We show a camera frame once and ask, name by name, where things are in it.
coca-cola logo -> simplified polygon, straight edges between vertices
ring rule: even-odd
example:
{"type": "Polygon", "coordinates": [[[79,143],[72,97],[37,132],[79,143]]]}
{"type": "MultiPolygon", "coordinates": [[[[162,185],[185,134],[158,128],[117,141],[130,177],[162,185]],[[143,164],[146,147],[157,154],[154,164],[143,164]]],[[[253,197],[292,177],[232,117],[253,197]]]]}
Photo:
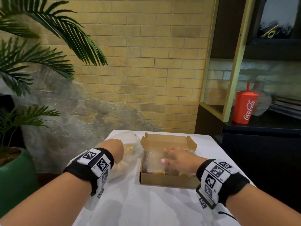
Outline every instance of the coca-cola logo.
{"type": "Polygon", "coordinates": [[[246,111],[246,114],[243,115],[243,117],[244,117],[244,119],[245,119],[246,121],[248,121],[248,120],[250,119],[250,117],[251,117],[251,113],[252,113],[253,107],[254,107],[254,105],[255,105],[255,102],[256,102],[256,101],[251,101],[251,100],[249,100],[248,103],[247,103],[247,105],[246,105],[247,111],[246,111]]]}

forearm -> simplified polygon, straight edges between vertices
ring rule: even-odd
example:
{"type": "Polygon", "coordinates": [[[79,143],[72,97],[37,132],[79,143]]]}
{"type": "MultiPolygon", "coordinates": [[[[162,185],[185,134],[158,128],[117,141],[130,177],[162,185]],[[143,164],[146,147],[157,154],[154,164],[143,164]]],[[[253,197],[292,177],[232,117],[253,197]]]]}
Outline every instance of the forearm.
{"type": "Polygon", "coordinates": [[[91,193],[91,184],[64,173],[0,219],[2,226],[71,226],[91,193]]]}
{"type": "Polygon", "coordinates": [[[250,184],[229,196],[226,207],[241,226],[301,224],[301,214],[250,184]]]}

brick wall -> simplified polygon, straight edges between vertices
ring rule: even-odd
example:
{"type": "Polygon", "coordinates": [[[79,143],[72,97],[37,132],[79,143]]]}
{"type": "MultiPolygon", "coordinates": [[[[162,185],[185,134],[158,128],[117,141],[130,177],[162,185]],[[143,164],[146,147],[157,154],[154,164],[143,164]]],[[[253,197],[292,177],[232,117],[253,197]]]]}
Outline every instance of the brick wall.
{"type": "MultiPolygon", "coordinates": [[[[233,60],[211,59],[204,101],[224,105],[233,60]]],[[[236,92],[246,90],[247,82],[265,81],[264,90],[271,95],[301,97],[301,62],[243,60],[236,92]]]]}
{"type": "Polygon", "coordinates": [[[42,44],[75,64],[94,98],[137,108],[166,132],[193,133],[214,0],[69,0],[109,66],[85,65],[37,23],[42,44]]]}

black cable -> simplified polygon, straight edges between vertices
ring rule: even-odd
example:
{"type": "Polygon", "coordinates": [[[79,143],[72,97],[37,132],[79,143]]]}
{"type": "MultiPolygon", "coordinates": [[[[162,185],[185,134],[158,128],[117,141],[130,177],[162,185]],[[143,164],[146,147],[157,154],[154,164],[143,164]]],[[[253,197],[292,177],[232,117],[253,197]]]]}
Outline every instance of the black cable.
{"type": "Polygon", "coordinates": [[[228,213],[224,213],[224,212],[222,212],[222,211],[219,211],[219,212],[217,212],[218,214],[226,214],[227,216],[229,216],[229,217],[232,217],[233,219],[235,219],[234,218],[234,216],[231,216],[230,214],[228,214],[228,213]]]}

red cup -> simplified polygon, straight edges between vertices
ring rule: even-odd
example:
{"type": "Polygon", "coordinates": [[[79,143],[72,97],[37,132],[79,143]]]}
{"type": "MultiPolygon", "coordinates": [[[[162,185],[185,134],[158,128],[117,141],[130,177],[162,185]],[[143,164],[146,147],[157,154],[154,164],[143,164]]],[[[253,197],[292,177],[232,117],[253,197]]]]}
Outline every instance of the red cup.
{"type": "Polygon", "coordinates": [[[247,84],[246,91],[236,93],[232,120],[240,124],[247,124],[249,122],[254,105],[259,96],[259,94],[249,91],[249,88],[250,83],[247,84]]]}

